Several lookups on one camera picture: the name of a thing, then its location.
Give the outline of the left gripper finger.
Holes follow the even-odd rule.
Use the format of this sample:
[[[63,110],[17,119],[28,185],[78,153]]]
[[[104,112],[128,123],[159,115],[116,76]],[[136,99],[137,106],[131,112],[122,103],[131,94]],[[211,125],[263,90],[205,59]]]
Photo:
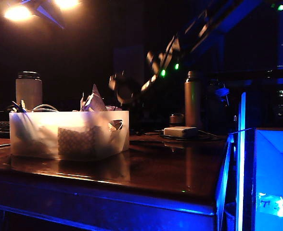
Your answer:
[[[64,29],[62,12],[57,5],[41,4],[36,8],[36,15],[50,21],[51,23],[54,23],[61,29]]]
[[[43,0],[39,5],[39,15],[59,27],[65,27],[61,9],[54,0]]]

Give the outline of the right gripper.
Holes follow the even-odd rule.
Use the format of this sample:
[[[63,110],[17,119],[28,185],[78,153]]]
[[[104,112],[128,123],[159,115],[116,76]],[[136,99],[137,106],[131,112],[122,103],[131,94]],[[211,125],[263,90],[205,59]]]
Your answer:
[[[132,77],[113,74],[109,78],[109,88],[116,90],[116,96],[121,104],[133,103],[150,92],[150,88],[156,81],[156,74],[150,77],[145,83],[140,84]]]

